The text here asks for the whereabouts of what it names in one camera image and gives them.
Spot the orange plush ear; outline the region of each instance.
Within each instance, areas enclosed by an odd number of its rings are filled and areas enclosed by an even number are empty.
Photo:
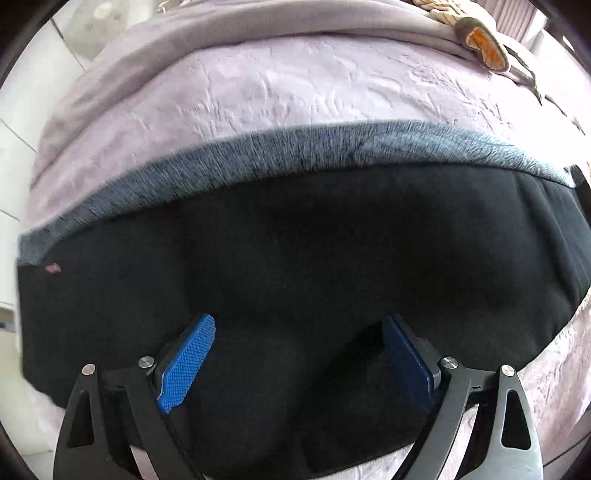
[[[509,71],[511,64],[507,50],[484,23],[474,17],[465,17],[456,23],[455,30],[462,45],[477,52],[489,70],[496,73]]]

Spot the blue gripper pad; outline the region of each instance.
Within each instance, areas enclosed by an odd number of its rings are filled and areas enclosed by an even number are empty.
[[[423,410],[433,406],[433,376],[412,342],[392,317],[382,327],[384,353],[397,383],[411,403]]]
[[[162,413],[169,413],[173,407],[183,403],[215,336],[216,323],[213,317],[204,315],[162,374],[162,387],[157,399]]]

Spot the pink stain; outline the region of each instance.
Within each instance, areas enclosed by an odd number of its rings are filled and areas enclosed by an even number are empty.
[[[54,274],[54,273],[61,272],[61,267],[57,263],[52,263],[51,265],[48,265],[45,267],[45,271],[47,273]]]

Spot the round metal pin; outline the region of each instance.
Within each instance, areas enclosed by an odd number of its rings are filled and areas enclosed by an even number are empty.
[[[507,377],[512,377],[515,375],[515,368],[510,365],[503,365],[501,367],[501,372],[503,372]]]
[[[151,356],[143,356],[138,360],[140,368],[150,368],[154,364],[154,358]]]
[[[457,360],[452,356],[444,356],[441,359],[441,365],[448,370],[455,370],[457,368]]]
[[[87,364],[82,367],[82,375],[92,375],[96,370],[94,364]]]

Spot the black cloth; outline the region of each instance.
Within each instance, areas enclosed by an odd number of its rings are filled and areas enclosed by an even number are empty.
[[[590,233],[574,190],[501,168],[220,189],[20,267],[24,374],[64,407],[84,364],[132,365],[210,313],[185,402],[191,457],[218,479],[315,478],[407,445],[424,421],[384,365],[386,315],[467,367],[521,369],[586,294]]]

